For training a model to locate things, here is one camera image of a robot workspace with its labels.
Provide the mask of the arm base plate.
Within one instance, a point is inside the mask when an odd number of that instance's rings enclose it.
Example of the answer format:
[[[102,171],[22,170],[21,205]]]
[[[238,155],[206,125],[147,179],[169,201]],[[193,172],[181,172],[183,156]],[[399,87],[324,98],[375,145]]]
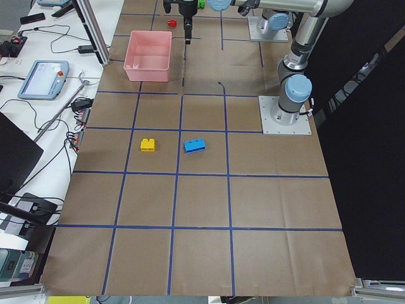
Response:
[[[307,115],[286,113],[279,107],[278,96],[258,96],[261,125],[264,135],[310,136]]]
[[[250,41],[287,43],[289,38],[285,29],[273,30],[266,25],[266,20],[260,16],[248,18]]]

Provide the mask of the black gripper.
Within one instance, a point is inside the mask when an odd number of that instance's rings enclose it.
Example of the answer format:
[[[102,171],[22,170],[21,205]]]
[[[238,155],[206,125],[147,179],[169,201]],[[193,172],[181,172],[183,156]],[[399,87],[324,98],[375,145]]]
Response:
[[[178,5],[178,11],[184,18],[185,44],[192,39],[192,17],[197,14],[198,0],[164,0],[163,7],[166,13],[171,12],[171,6]]]

